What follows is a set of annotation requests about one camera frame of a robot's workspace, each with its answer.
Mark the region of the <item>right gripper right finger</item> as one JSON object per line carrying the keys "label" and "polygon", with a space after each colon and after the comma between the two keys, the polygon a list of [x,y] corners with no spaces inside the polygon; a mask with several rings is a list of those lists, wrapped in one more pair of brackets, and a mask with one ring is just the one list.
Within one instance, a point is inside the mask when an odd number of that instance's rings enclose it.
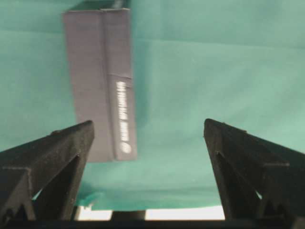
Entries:
{"label": "right gripper right finger", "polygon": [[305,156],[206,119],[203,137],[227,219],[305,219]]}

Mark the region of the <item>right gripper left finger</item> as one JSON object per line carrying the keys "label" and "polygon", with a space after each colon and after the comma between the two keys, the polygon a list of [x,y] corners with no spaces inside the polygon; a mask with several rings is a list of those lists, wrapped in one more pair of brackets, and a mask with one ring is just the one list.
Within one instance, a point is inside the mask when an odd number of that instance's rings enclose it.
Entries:
{"label": "right gripper left finger", "polygon": [[0,154],[0,220],[70,220],[94,140],[86,121]]}

